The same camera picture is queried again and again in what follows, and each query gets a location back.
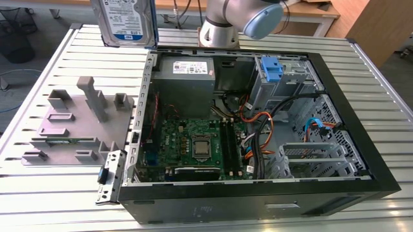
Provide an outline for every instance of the motherboard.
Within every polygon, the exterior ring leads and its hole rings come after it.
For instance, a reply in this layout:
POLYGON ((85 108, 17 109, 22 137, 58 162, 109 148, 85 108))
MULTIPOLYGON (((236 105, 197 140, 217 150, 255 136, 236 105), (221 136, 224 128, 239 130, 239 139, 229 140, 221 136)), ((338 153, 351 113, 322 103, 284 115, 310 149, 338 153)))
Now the motherboard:
POLYGON ((145 152, 151 182, 248 178, 239 148, 244 123, 205 119, 161 123, 159 150, 145 152))

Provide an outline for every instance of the metal bracket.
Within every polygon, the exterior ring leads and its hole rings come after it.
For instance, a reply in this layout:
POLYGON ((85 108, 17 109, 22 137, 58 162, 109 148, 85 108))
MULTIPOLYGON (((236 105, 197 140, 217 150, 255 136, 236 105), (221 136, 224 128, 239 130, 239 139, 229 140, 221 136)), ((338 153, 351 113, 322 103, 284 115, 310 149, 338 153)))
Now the metal bracket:
POLYGON ((122 150, 112 151, 108 153, 104 166, 98 172, 98 190, 97 200, 94 202, 96 205, 118 204, 117 194, 120 190, 125 157, 126 152, 122 150))

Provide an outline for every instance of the black trash bin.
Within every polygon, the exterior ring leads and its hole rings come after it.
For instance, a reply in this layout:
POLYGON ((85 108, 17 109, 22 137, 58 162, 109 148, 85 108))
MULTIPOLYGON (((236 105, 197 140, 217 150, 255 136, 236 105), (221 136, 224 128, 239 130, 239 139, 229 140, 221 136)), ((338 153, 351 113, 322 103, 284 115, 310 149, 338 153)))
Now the black trash bin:
POLYGON ((34 50, 17 22, 0 20, 0 54, 10 63, 30 61, 34 50))
POLYGON ((17 22, 24 34, 32 34, 37 31, 37 26, 32 17, 33 10, 29 8, 0 7, 0 14, 3 19, 10 22, 17 22))

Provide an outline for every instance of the hard drive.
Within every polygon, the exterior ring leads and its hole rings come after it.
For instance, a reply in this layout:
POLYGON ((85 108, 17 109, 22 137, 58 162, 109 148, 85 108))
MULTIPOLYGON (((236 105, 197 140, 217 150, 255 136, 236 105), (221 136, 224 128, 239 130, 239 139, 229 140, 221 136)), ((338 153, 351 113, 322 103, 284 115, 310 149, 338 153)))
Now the hard drive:
POLYGON ((153 0, 90 0, 105 46, 155 48, 153 0))

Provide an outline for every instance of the hard drive label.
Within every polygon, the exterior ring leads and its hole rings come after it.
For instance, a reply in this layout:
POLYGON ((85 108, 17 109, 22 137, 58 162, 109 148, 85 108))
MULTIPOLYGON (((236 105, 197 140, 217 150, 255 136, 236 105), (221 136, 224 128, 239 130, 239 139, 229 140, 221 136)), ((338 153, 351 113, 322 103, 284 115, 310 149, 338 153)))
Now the hard drive label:
POLYGON ((140 15, 133 10, 136 0, 102 0, 113 36, 120 40, 140 40, 140 15))

